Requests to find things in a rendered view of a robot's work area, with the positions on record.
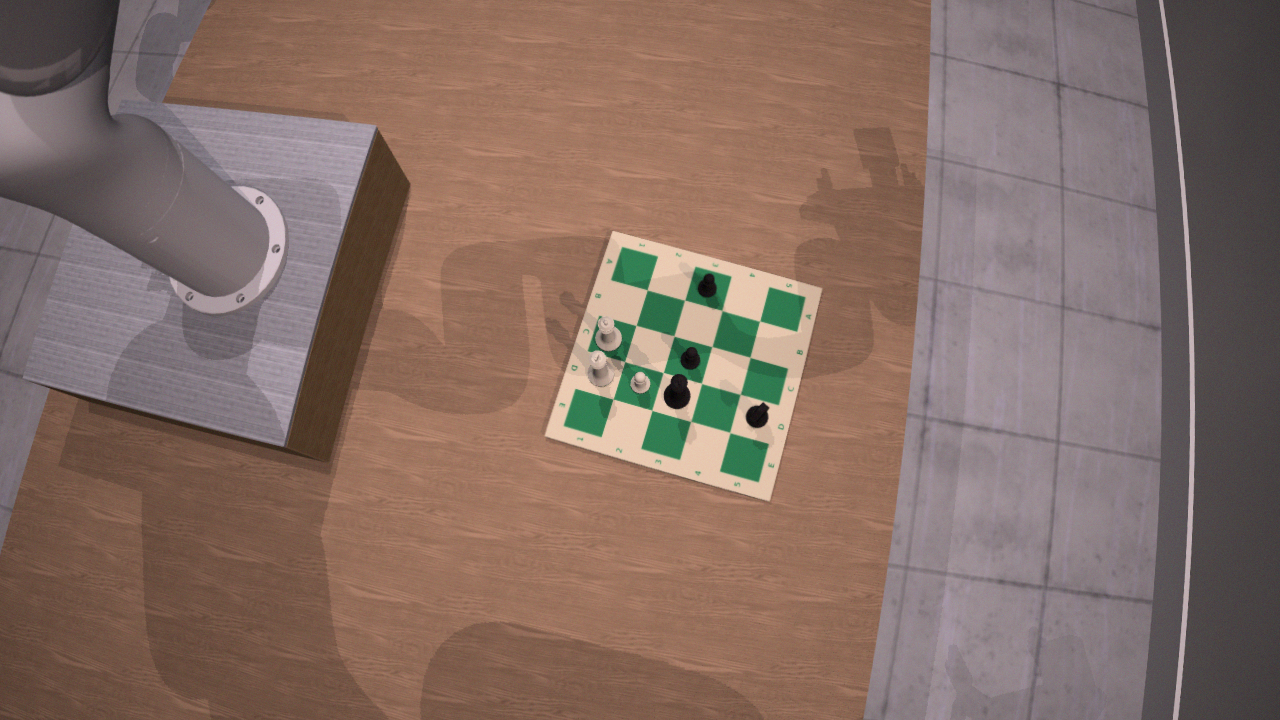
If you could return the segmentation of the green and cream chessboard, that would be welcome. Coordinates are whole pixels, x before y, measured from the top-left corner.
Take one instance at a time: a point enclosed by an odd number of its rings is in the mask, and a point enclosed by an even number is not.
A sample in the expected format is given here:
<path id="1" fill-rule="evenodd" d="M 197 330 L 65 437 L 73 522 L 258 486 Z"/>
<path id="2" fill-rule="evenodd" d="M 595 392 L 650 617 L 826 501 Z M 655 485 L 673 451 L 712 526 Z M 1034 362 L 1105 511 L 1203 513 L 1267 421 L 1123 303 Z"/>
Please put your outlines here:
<path id="1" fill-rule="evenodd" d="M 698 292 L 716 277 L 716 295 Z M 612 232 L 545 437 L 675 477 L 771 501 L 812 340 L 822 288 L 684 249 Z M 598 320 L 622 334 L 596 346 Z M 681 355 L 698 348 L 689 370 Z M 589 355 L 605 354 L 614 378 L 588 378 Z M 650 388 L 637 395 L 643 372 Z M 664 401 L 673 375 L 690 401 Z M 768 421 L 753 428 L 749 407 Z"/>

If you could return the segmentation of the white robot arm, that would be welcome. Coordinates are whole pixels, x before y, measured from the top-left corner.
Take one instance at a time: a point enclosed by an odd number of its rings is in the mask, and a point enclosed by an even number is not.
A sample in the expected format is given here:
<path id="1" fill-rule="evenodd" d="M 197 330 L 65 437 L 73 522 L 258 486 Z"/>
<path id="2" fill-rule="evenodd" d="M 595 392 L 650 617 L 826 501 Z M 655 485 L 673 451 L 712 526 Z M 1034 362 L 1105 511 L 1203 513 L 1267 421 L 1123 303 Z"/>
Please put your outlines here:
<path id="1" fill-rule="evenodd" d="M 282 274 L 285 217 L 154 120 L 110 114 L 119 3 L 0 0 L 0 197 L 163 272 L 198 313 L 241 313 Z"/>

